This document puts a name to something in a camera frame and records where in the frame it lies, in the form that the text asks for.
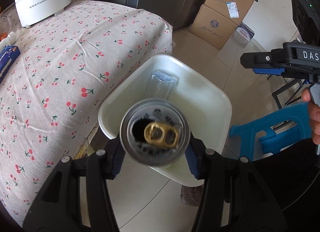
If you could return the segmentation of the person's right hand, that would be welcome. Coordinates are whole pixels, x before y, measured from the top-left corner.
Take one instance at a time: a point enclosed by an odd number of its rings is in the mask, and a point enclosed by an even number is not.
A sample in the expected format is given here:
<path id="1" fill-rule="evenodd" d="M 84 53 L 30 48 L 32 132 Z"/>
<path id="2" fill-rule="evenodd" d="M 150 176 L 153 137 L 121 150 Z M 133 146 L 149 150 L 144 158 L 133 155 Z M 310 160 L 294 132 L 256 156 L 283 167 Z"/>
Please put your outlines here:
<path id="1" fill-rule="evenodd" d="M 320 108 L 311 101 L 310 93 L 307 88 L 302 92 L 302 99 L 308 102 L 308 113 L 310 117 L 310 127 L 312 140 L 315 144 L 320 144 Z"/>

